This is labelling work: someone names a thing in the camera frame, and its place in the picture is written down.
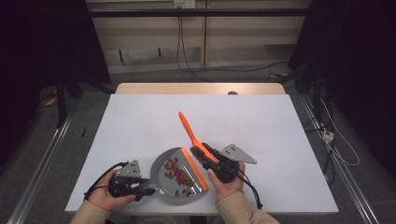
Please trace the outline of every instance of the hand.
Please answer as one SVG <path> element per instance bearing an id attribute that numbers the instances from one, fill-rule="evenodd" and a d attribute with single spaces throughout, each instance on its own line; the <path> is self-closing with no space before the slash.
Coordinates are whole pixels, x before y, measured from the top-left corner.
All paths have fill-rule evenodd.
<path id="1" fill-rule="evenodd" d="M 136 196 L 134 195 L 128 195 L 119 198 L 114 198 L 113 196 L 111 196 L 111 194 L 108 192 L 107 186 L 111 176 L 113 176 L 116 172 L 117 170 L 110 171 L 107 175 L 103 177 L 101 181 L 99 181 L 99 183 L 95 187 L 104 187 L 94 190 L 91 193 L 88 202 L 93 203 L 94 205 L 111 212 L 114 208 L 130 203 L 136 198 Z"/>
<path id="2" fill-rule="evenodd" d="M 239 162 L 239 174 L 243 176 L 244 172 L 245 172 L 245 164 Z M 207 170 L 207 174 L 209 175 L 209 179 L 212 181 L 213 185 L 215 186 L 218 195 L 218 200 L 226 198 L 236 193 L 237 191 L 242 190 L 242 188 L 244 187 L 244 181 L 237 176 L 230 183 L 222 183 L 211 169 Z"/>

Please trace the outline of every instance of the cable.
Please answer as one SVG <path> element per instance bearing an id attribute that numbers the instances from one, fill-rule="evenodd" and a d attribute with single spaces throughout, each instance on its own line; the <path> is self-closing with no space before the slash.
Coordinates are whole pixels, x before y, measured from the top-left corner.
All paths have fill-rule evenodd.
<path id="1" fill-rule="evenodd" d="M 186 65 L 189 68 L 189 71 L 182 69 L 180 66 L 180 63 L 178 61 L 178 50 L 180 48 L 180 38 L 181 38 L 181 43 L 182 43 L 182 48 L 183 48 L 184 60 L 186 61 Z M 186 56 L 186 50 L 184 49 L 183 20 L 181 19 L 181 17 L 178 17 L 177 66 L 178 66 L 178 68 L 180 68 L 181 71 L 190 72 L 190 73 L 192 73 L 193 76 L 195 76 L 203 81 L 213 82 L 206 78 L 198 77 L 197 75 L 195 75 L 195 73 L 191 70 L 191 68 L 189 66 L 189 62 L 187 61 L 187 56 Z"/>
<path id="2" fill-rule="evenodd" d="M 293 1 L 293 9 L 295 9 L 295 7 L 296 7 L 296 0 Z M 293 17 L 293 26 L 294 26 L 294 32 L 296 33 L 296 37 L 298 38 L 299 34 L 297 32 L 295 17 Z"/>
<path id="3" fill-rule="evenodd" d="M 108 168 L 108 169 L 107 169 L 107 170 L 106 170 L 106 171 L 105 171 L 105 172 L 104 172 L 93 184 L 92 184 L 92 186 L 87 190 L 87 192 L 84 193 L 84 200 L 88 200 L 88 199 L 90 198 L 90 196 L 91 196 L 91 194 L 92 194 L 92 192 L 93 192 L 94 190 L 96 190 L 96 189 L 102 187 L 102 186 L 96 187 L 96 185 L 99 183 L 99 181 L 101 181 L 101 179 L 103 179 L 103 177 L 105 177 L 105 175 L 107 175 L 110 171 L 112 171 L 114 168 L 116 168 L 116 167 L 118 167 L 118 166 L 124 167 L 124 166 L 126 166 L 126 165 L 128 165 L 128 162 L 120 162 L 120 163 L 117 163 L 117 164 L 111 166 L 110 168 Z"/>
<path id="4" fill-rule="evenodd" d="M 341 157 L 340 154 L 338 154 L 337 152 L 334 151 L 333 147 L 330 146 L 330 143 L 329 143 L 327 140 L 325 140 L 325 141 L 329 144 L 330 150 L 331 150 L 331 151 L 334 153 L 334 155 L 335 155 L 336 157 L 338 157 L 343 163 L 345 163 L 345 164 L 347 164 L 347 165 L 350 165 L 350 166 L 357 166 L 357 165 L 359 165 L 359 163 L 361 162 L 361 159 L 359 158 L 358 153 L 356 153 L 356 151 L 355 151 L 355 149 L 352 147 L 352 145 L 350 145 L 350 144 L 348 143 L 348 141 L 345 139 L 345 137 L 340 133 L 340 131 L 338 131 L 337 127 L 336 127 L 335 124 L 334 124 L 334 121 L 333 121 L 332 118 L 331 118 L 331 113 L 330 113 L 329 109 L 327 108 L 326 104 L 324 103 L 323 99 L 320 98 L 320 101 L 323 103 L 323 105 L 324 105 L 324 107 L 325 107 L 327 113 L 329 114 L 329 118 L 330 118 L 330 121 L 332 122 L 332 126 L 333 126 L 334 129 L 338 132 L 338 134 L 340 134 L 340 136 L 344 139 L 344 141 L 349 145 L 350 149 L 352 149 L 352 151 L 353 151 L 353 153 L 355 154 L 355 156 L 356 156 L 356 158 L 358 159 L 358 161 L 357 161 L 356 163 L 351 163 L 351 162 L 345 161 L 345 160 Z"/>
<path id="5" fill-rule="evenodd" d="M 109 185 L 98 186 L 98 187 L 93 188 L 93 190 L 96 190 L 96 189 L 105 189 L 105 188 L 108 188 L 108 187 L 110 187 L 110 186 L 109 186 Z"/>
<path id="6" fill-rule="evenodd" d="M 302 123 L 303 127 L 306 128 L 306 126 L 308 126 L 309 122 L 310 122 L 310 121 L 313 121 L 314 119 L 318 122 L 318 118 L 317 118 L 317 117 L 313 117 L 312 119 L 309 119 L 309 120 L 303 122 L 303 123 Z M 321 132 L 321 131 L 323 131 L 323 129 L 327 128 L 327 127 L 328 127 L 329 125 L 331 125 L 331 124 L 332 124 L 332 123 L 331 123 L 330 120 L 329 120 L 329 122 L 327 122 L 327 124 L 325 124 L 325 125 L 321 124 L 319 128 L 310 129 L 310 130 L 304 130 L 304 131 L 305 131 L 305 133 L 316 132 L 316 131 L 320 131 L 320 132 Z"/>
<path id="7" fill-rule="evenodd" d="M 332 165 L 332 178 L 330 179 L 330 183 L 327 184 L 328 186 L 331 186 L 335 179 L 335 169 L 332 160 L 330 160 L 330 164 Z"/>
<path id="8" fill-rule="evenodd" d="M 185 50 L 185 45 L 184 45 L 184 33 L 183 33 L 183 20 L 181 17 L 178 17 L 178 41 L 177 41 L 177 66 L 178 68 L 183 71 L 183 72 L 188 72 L 188 73 L 192 73 L 195 77 L 204 80 L 204 81 L 208 81 L 208 82 L 213 82 L 211 80 L 208 80 L 206 78 L 203 77 L 198 77 L 195 73 L 197 72 L 205 72 L 205 71 L 223 71 L 223 72 L 254 72 L 254 71 L 260 71 L 263 69 L 268 68 L 269 69 L 269 76 L 268 78 L 264 81 L 267 82 L 270 78 L 271 78 L 271 67 L 280 63 L 288 63 L 288 62 L 275 62 L 275 63 L 271 63 L 270 65 L 264 66 L 264 67 L 260 67 L 260 68 L 253 68 L 253 69 L 246 69 L 246 70 L 237 70 L 237 69 L 222 69 L 222 68 L 206 68 L 206 69 L 196 69 L 196 70 L 192 70 L 189 66 L 189 62 L 187 60 L 187 56 L 186 56 L 186 50 Z M 184 55 L 184 60 L 186 62 L 187 68 L 183 69 L 180 66 L 180 62 L 178 60 L 178 54 L 179 54 L 179 49 L 180 49 L 180 40 L 181 40 L 181 45 L 183 48 L 183 55 Z"/>
<path id="9" fill-rule="evenodd" d="M 257 192 L 256 188 L 254 188 L 253 185 L 251 185 L 250 181 L 248 181 L 248 177 L 246 180 L 240 174 L 236 174 L 236 176 L 238 176 L 242 181 L 244 181 L 251 188 L 251 190 L 253 191 L 254 198 L 256 199 L 257 208 L 262 210 L 262 203 L 260 202 L 259 193 Z"/>
<path id="10" fill-rule="evenodd" d="M 251 190 L 253 191 L 254 198 L 256 199 L 257 208 L 261 210 L 262 209 L 262 203 L 260 202 L 259 192 L 257 192 L 256 188 L 254 188 L 253 185 L 250 183 L 250 180 L 248 179 L 248 176 L 245 174 L 245 172 L 242 172 L 240 169 L 238 169 L 238 172 L 235 172 L 235 170 L 232 169 L 230 166 L 228 166 L 224 162 L 220 162 L 220 161 L 219 161 L 219 166 L 223 166 L 223 167 L 227 168 L 227 170 L 230 173 L 232 173 L 233 175 L 238 176 L 239 179 L 244 181 L 244 183 L 246 183 L 251 188 Z"/>

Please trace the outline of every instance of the black cable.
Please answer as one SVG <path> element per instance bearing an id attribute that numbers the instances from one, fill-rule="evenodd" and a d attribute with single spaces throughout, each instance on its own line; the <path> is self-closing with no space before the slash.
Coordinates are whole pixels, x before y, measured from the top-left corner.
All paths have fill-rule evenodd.
<path id="1" fill-rule="evenodd" d="M 116 167 L 118 167 L 118 166 L 122 166 L 122 167 L 124 167 L 124 166 L 126 166 L 126 165 L 128 165 L 128 162 L 120 162 L 120 163 L 117 163 L 117 164 L 115 164 L 115 165 L 113 165 L 113 166 L 111 166 L 110 168 L 108 168 L 93 184 L 92 184 L 92 186 L 87 190 L 87 192 L 85 192 L 84 193 L 84 200 L 88 200 L 89 198 L 90 198 L 90 196 L 91 196 L 91 194 L 92 194 L 92 192 L 94 191 L 94 190 L 96 190 L 97 189 L 97 187 L 96 187 L 96 185 L 99 183 L 99 181 L 101 181 L 102 179 L 103 179 L 103 177 L 105 176 L 105 175 L 107 175 L 110 171 L 112 171 L 114 168 L 116 168 Z"/>
<path id="2" fill-rule="evenodd" d="M 257 192 L 256 188 L 254 188 L 253 185 L 251 185 L 250 181 L 247 181 L 240 174 L 236 174 L 236 176 L 238 176 L 242 181 L 244 181 L 251 188 L 251 190 L 253 191 L 254 198 L 256 199 L 257 208 L 262 210 L 262 203 L 260 202 L 259 193 Z"/>
<path id="3" fill-rule="evenodd" d="M 329 127 L 329 125 L 331 126 L 332 133 L 334 133 L 334 129 L 333 129 L 333 126 L 332 126 L 332 117 L 333 117 L 332 106 L 330 105 L 330 102 L 327 99 L 329 97 L 329 95 L 328 95 L 327 90 L 321 90 L 321 91 L 325 91 L 326 92 L 326 96 L 325 97 L 324 96 L 320 96 L 320 98 L 323 100 L 323 102 L 325 102 L 326 106 L 329 108 L 329 113 L 330 113 L 329 116 L 330 116 L 331 119 L 328 120 L 327 124 L 321 125 L 321 127 L 319 127 L 319 128 L 311 129 L 311 130 L 304 130 L 306 133 L 315 132 L 315 131 L 320 131 L 321 132 L 321 131 L 323 131 L 323 129 Z M 302 123 L 303 127 L 306 127 L 307 126 L 307 122 L 309 122 L 309 121 L 311 121 L 313 119 L 316 119 L 316 117 L 313 117 L 312 119 L 303 122 Z"/>
<path id="4" fill-rule="evenodd" d="M 238 172 L 235 172 L 235 170 L 232 169 L 230 166 L 228 166 L 225 163 L 220 162 L 220 161 L 219 161 L 219 166 L 220 167 L 223 166 L 223 167 L 227 168 L 227 170 L 229 172 L 231 172 L 233 175 L 238 176 L 238 178 L 240 178 L 242 181 L 244 181 L 244 183 L 246 183 L 251 188 L 251 190 L 253 191 L 254 198 L 256 199 L 257 208 L 261 210 L 262 209 L 262 203 L 260 202 L 259 192 L 257 192 L 256 188 L 254 188 L 253 185 L 250 183 L 250 180 L 248 179 L 248 176 L 245 174 L 245 172 L 242 172 L 239 169 L 238 169 Z"/>
<path id="5" fill-rule="evenodd" d="M 181 43 L 182 43 L 182 48 L 183 48 L 183 55 L 184 55 L 184 60 L 186 62 L 187 68 L 189 68 L 188 71 L 184 70 L 181 68 L 180 63 L 178 61 L 178 50 L 180 48 L 180 38 L 181 38 Z M 213 82 L 211 80 L 208 80 L 206 78 L 203 77 L 198 77 L 197 75 L 195 75 L 195 73 L 191 70 L 190 66 L 189 66 L 189 62 L 187 60 L 187 56 L 186 56 L 186 50 L 184 49 L 184 34 L 183 34 L 183 20 L 181 19 L 181 17 L 178 17 L 178 41 L 177 41 L 177 66 L 178 68 L 183 71 L 183 72 L 190 72 L 192 73 L 193 76 L 203 80 L 203 81 L 207 81 L 207 82 Z"/>
<path id="6" fill-rule="evenodd" d="M 110 186 L 109 186 L 109 185 L 98 186 L 98 187 L 93 188 L 93 190 L 96 190 L 96 189 L 104 189 L 104 188 L 108 188 L 108 187 L 110 187 Z"/>
<path id="7" fill-rule="evenodd" d="M 296 0 L 293 1 L 293 9 L 296 7 Z M 296 22 L 295 22 L 295 17 L 293 17 L 293 26 L 294 26 L 294 32 L 296 33 L 296 36 L 298 38 L 298 32 L 297 32 L 297 27 L 296 27 Z"/>
<path id="8" fill-rule="evenodd" d="M 178 17 L 178 41 L 177 41 L 177 66 L 178 68 L 183 71 L 183 72 L 188 72 L 188 73 L 192 73 L 195 77 L 198 77 L 195 73 L 196 72 L 205 72 L 205 71 L 222 71 L 222 72 L 254 72 L 254 71 L 260 71 L 263 69 L 268 68 L 270 70 L 270 74 L 268 76 L 268 78 L 264 81 L 267 82 L 270 78 L 271 78 L 271 67 L 280 63 L 288 63 L 288 62 L 275 62 L 275 63 L 271 63 L 270 65 L 264 66 L 264 67 L 260 67 L 260 68 L 252 68 L 252 69 L 246 69 L 246 70 L 237 70 L 237 69 L 222 69 L 222 68 L 206 68 L 206 69 L 196 69 L 196 70 L 192 70 L 189 66 L 189 62 L 187 60 L 187 56 L 186 56 L 186 50 L 185 50 L 185 45 L 184 45 L 184 33 L 183 33 L 183 20 L 181 17 Z M 180 48 L 180 39 L 181 39 L 181 43 L 182 43 L 182 48 L 183 48 L 183 55 L 184 55 L 184 59 L 186 62 L 186 65 L 188 67 L 189 70 L 185 70 L 180 66 L 180 62 L 178 60 L 178 54 L 179 54 L 179 48 Z M 198 77 L 201 80 L 204 81 L 208 81 L 208 82 L 213 82 L 211 80 L 208 80 L 206 78 L 203 77 Z"/>
<path id="9" fill-rule="evenodd" d="M 330 96 L 329 96 L 329 93 L 327 91 L 326 91 L 326 96 L 320 96 L 323 105 L 327 106 L 327 108 L 329 110 L 328 116 L 329 116 L 330 120 L 334 120 L 334 113 L 332 112 L 332 106 L 331 106 L 331 104 L 329 102 L 329 99 L 328 99 L 329 97 Z M 333 126 L 332 122 L 331 122 L 330 130 L 331 130 L 332 133 L 334 133 L 334 126 Z M 326 163 L 325 163 L 325 165 L 324 165 L 324 167 L 322 169 L 323 174 L 326 173 L 329 164 L 332 166 L 332 177 L 329 177 L 330 178 L 330 182 L 328 183 L 328 185 L 330 186 L 334 182 L 334 179 L 335 179 L 334 163 L 333 163 L 332 158 L 331 158 L 332 150 L 328 151 L 324 141 L 322 141 L 322 143 L 323 143 L 323 146 L 324 146 L 326 152 L 328 153 L 328 157 L 327 157 Z M 330 147 L 334 148 L 334 144 L 335 144 L 335 139 L 333 138 Z"/>
<path id="10" fill-rule="evenodd" d="M 306 120 L 303 123 L 301 123 L 301 125 L 305 128 L 306 126 L 309 125 L 310 122 L 312 122 L 314 119 L 316 119 L 317 117 L 313 117 L 312 119 Z"/>

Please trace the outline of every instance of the wall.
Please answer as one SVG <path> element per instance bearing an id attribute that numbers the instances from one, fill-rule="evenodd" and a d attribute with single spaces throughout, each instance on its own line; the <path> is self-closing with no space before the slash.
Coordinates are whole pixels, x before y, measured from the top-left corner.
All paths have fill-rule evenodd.
<path id="1" fill-rule="evenodd" d="M 89 9 L 173 8 L 173 1 L 89 0 Z M 304 8 L 308 0 L 196 0 L 196 8 Z M 182 18 L 190 67 L 288 61 L 304 18 Z M 110 74 L 177 68 L 178 18 L 94 18 Z M 124 63 L 120 60 L 121 51 Z"/>

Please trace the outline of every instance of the sleeve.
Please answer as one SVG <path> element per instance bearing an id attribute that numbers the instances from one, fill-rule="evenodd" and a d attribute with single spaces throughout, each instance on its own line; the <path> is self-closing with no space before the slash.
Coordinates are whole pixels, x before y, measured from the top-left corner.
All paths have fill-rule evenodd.
<path id="1" fill-rule="evenodd" d="M 73 216 L 71 224 L 99 224 L 105 223 L 111 212 L 84 201 L 76 214 Z"/>
<path id="2" fill-rule="evenodd" d="M 262 210 L 252 210 L 247 196 L 242 191 L 216 202 L 216 207 L 226 224 L 279 224 Z"/>

